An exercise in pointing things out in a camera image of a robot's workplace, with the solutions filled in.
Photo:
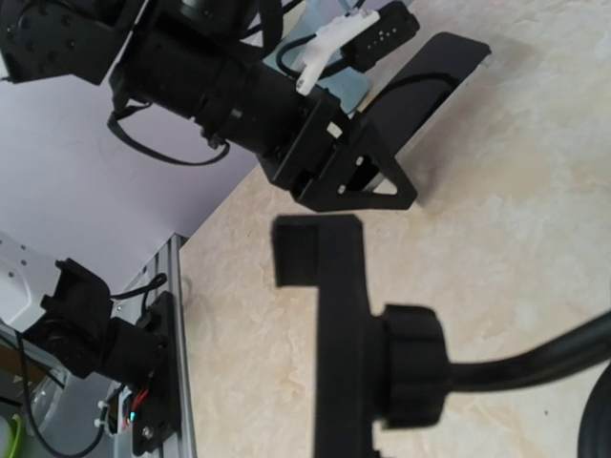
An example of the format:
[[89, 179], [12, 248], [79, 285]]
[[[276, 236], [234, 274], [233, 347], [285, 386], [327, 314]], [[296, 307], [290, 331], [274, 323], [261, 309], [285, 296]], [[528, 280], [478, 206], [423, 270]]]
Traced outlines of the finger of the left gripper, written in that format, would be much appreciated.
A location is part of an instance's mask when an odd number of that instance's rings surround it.
[[312, 211], [407, 210], [417, 191], [375, 125], [356, 120], [305, 187]]

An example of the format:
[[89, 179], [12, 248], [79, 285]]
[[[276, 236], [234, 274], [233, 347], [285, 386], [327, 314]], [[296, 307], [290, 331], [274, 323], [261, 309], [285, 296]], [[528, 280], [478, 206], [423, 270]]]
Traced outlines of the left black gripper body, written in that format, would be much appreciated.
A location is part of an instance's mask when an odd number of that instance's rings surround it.
[[291, 95], [267, 104], [269, 129], [260, 165], [268, 182], [287, 191], [295, 200], [337, 200], [339, 179], [336, 137], [328, 131], [335, 125], [349, 129], [348, 116], [340, 101], [329, 93]]

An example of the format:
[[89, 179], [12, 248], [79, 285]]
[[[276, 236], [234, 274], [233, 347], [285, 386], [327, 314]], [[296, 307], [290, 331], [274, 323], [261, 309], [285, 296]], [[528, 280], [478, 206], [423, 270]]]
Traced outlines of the black phone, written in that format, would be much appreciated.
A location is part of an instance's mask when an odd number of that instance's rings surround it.
[[363, 112], [416, 190], [408, 157], [416, 140], [441, 116], [448, 99], [468, 84], [492, 51], [488, 44], [449, 32], [433, 36], [374, 97]]

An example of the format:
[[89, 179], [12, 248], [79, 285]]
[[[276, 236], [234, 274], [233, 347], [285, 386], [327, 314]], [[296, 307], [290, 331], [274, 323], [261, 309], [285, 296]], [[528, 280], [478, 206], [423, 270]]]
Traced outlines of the black round-base phone stand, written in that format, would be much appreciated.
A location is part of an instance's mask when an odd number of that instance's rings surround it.
[[452, 393], [550, 384], [610, 361], [601, 315], [530, 351], [481, 363], [449, 359], [441, 322], [420, 305], [369, 306], [363, 225], [353, 215], [280, 216], [276, 283], [317, 290], [313, 453], [373, 457], [372, 427], [436, 425]]

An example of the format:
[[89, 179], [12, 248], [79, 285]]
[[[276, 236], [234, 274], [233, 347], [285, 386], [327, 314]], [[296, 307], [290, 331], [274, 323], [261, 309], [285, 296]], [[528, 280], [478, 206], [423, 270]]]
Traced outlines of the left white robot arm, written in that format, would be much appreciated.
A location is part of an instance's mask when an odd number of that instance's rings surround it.
[[14, 84], [73, 75], [108, 80], [107, 125], [158, 161], [121, 121], [160, 106], [195, 122], [218, 158], [253, 153], [269, 182], [316, 212], [407, 209], [416, 190], [378, 128], [348, 115], [320, 79], [367, 70], [410, 40], [419, 25], [398, 1], [351, 6], [282, 58], [283, 1], [5, 1], [1, 58]]

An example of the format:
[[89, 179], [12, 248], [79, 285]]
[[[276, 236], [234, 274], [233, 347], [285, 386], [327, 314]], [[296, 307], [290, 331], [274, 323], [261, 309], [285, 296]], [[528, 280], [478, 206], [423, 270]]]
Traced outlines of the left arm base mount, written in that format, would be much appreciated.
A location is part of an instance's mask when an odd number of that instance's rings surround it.
[[[73, 260], [54, 267], [58, 284], [43, 294], [42, 317], [17, 333], [18, 343], [41, 348], [78, 378], [96, 373], [130, 388], [132, 452], [158, 450], [180, 431], [173, 295], [161, 292], [143, 303], [137, 321], [129, 323], [113, 315], [116, 296], [101, 278]], [[166, 275], [158, 274], [126, 296], [147, 297], [166, 282]]]

